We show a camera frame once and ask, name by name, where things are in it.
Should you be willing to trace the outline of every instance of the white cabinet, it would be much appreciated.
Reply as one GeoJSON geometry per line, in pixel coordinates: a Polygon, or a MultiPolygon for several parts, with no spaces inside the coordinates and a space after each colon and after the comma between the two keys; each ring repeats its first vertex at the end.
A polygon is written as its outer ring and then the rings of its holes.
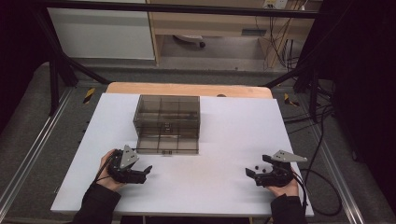
{"type": "Polygon", "coordinates": [[[70,57],[154,60],[147,12],[49,8],[49,14],[70,57]]]}

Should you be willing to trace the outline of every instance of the sleeve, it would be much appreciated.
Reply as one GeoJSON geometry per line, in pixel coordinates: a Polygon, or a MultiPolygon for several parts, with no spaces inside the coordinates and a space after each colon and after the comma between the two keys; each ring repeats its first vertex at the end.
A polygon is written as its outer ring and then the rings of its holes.
{"type": "Polygon", "coordinates": [[[120,200],[120,195],[111,189],[92,184],[84,195],[80,210],[73,218],[72,224],[109,224],[113,211],[120,200]]]}
{"type": "Polygon", "coordinates": [[[305,224],[305,213],[298,196],[277,197],[271,202],[271,210],[275,224],[305,224]]]}

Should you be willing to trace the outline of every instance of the hand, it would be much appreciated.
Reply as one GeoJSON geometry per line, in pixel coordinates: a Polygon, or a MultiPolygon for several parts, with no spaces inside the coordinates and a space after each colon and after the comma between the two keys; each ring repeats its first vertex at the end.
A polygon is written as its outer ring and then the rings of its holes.
{"type": "Polygon", "coordinates": [[[265,187],[273,192],[276,197],[282,196],[283,194],[286,194],[287,196],[298,196],[298,183],[294,178],[289,182],[288,185],[281,188],[275,186],[265,187]]]}
{"type": "MultiPolygon", "coordinates": [[[[105,164],[107,158],[111,156],[111,154],[115,151],[115,149],[112,149],[107,152],[107,154],[102,157],[101,162],[100,162],[100,168],[105,164]]],[[[111,189],[113,191],[117,191],[120,187],[124,186],[124,183],[120,183],[115,181],[107,172],[107,167],[102,171],[102,173],[99,175],[99,180],[96,181],[97,184],[102,185],[105,188],[111,189]]]]}

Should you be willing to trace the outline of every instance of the white table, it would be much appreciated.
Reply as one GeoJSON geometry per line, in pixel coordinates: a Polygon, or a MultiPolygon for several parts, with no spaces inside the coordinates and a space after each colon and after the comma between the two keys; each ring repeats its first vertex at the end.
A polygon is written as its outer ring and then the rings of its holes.
{"type": "MultiPolygon", "coordinates": [[[[104,93],[51,211],[75,213],[100,159],[111,148],[134,147],[138,94],[104,93]]],[[[133,167],[153,168],[143,185],[127,185],[122,215],[263,217],[273,194],[256,187],[245,168],[271,170],[262,155],[292,152],[276,100],[201,96],[199,155],[140,155],[133,167]]],[[[293,169],[299,174],[296,163],[293,169]]],[[[308,205],[307,216],[313,216],[308,205]]]]}

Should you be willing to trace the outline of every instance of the floor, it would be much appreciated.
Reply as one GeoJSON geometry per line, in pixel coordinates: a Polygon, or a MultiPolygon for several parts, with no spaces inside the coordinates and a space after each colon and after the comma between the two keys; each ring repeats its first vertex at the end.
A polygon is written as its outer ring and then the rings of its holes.
{"type": "MultiPolygon", "coordinates": [[[[280,65],[270,71],[265,67],[265,56],[258,48],[257,39],[206,37],[205,42],[206,47],[200,49],[195,44],[182,42],[172,36],[166,37],[163,60],[159,66],[149,63],[122,62],[122,66],[115,67],[114,63],[119,62],[114,61],[98,64],[90,61],[90,63],[92,63],[92,70],[115,81],[248,86],[264,84],[284,74],[287,70],[280,65]]],[[[100,99],[100,93],[106,90],[105,85],[94,83],[82,74],[78,74],[78,78],[80,82],[76,88],[61,87],[62,90],[70,91],[70,98],[51,130],[49,138],[40,149],[34,165],[27,171],[30,172],[29,175],[24,179],[21,188],[17,189],[18,194],[12,199],[13,204],[7,208],[6,219],[3,223],[23,223],[22,221],[25,221],[24,223],[55,223],[71,219],[70,215],[52,213],[50,206],[56,196],[56,189],[62,184],[68,166],[78,149],[78,143],[83,138],[84,130],[89,125],[89,120],[100,99]],[[88,104],[83,104],[88,89],[92,87],[95,87],[93,97],[88,104]]],[[[308,101],[308,96],[306,93],[294,93],[293,82],[294,80],[291,79],[272,89],[285,121],[306,117],[304,104],[308,101]],[[285,93],[289,96],[288,101],[285,101],[285,93]]],[[[7,191],[8,184],[49,118],[50,88],[48,83],[49,70],[46,65],[43,65],[35,72],[34,79],[12,120],[0,135],[0,157],[2,158],[0,192],[7,191]]],[[[331,82],[322,80],[321,84],[329,91],[333,88],[331,82]]],[[[324,96],[319,97],[318,103],[328,105],[329,99],[324,96]]],[[[318,129],[319,125],[313,125],[307,120],[286,122],[290,143],[296,154],[304,155],[308,159],[312,158],[318,145],[315,128],[318,129]]],[[[323,127],[322,146],[330,149],[336,164],[342,171],[342,176],[364,219],[363,223],[396,223],[394,214],[365,164],[352,160],[351,150],[339,127],[336,114],[329,113],[323,121],[323,127]]],[[[313,168],[331,180],[332,176],[325,159],[326,154],[323,151],[319,152],[313,168]]],[[[300,165],[300,168],[306,168],[306,164],[300,165]]],[[[331,213],[337,210],[336,194],[326,181],[311,174],[307,187],[308,197],[319,211],[331,213]]],[[[308,221],[310,223],[350,223],[345,209],[332,217],[316,213],[314,217],[309,217],[308,221]]],[[[254,222],[262,223],[263,218],[255,218],[254,222]]]]}

